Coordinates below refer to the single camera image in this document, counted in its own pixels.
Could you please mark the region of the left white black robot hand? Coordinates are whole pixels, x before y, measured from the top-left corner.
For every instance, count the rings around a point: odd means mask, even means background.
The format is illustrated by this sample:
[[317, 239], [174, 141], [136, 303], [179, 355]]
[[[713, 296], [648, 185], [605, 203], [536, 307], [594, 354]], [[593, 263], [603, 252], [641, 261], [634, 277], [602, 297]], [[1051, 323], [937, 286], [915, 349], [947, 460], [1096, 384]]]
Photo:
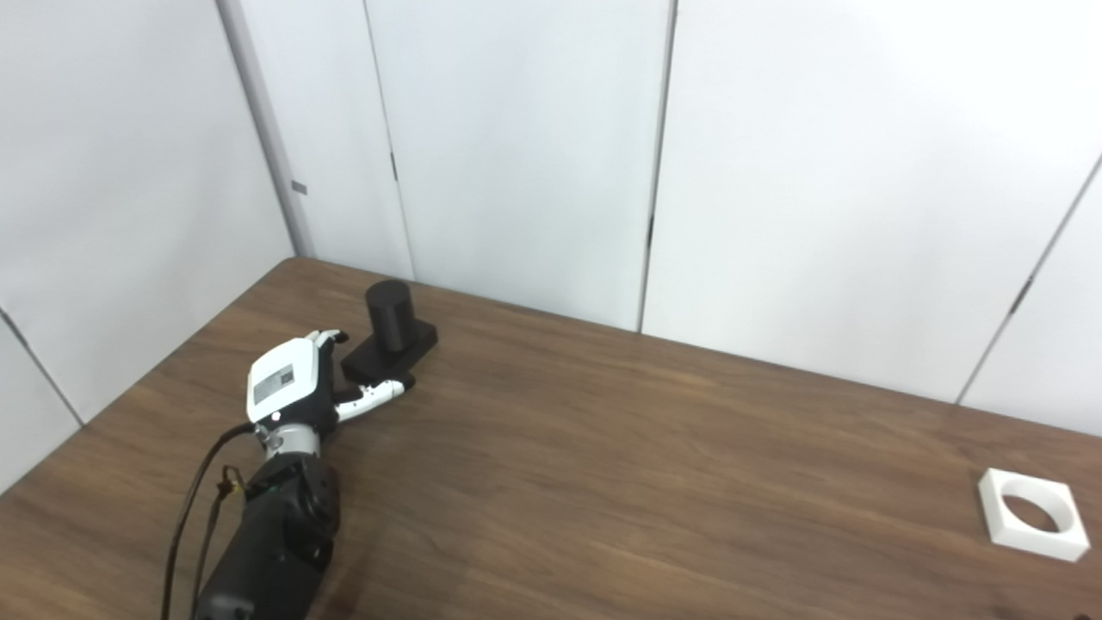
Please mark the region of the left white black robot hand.
[[305, 426], [320, 437], [339, 424], [381, 407], [415, 385], [412, 376], [369, 381], [353, 387], [350, 395], [335, 388], [333, 353], [348, 335], [339, 330], [310, 331], [268, 350], [251, 366], [245, 407], [258, 429]]

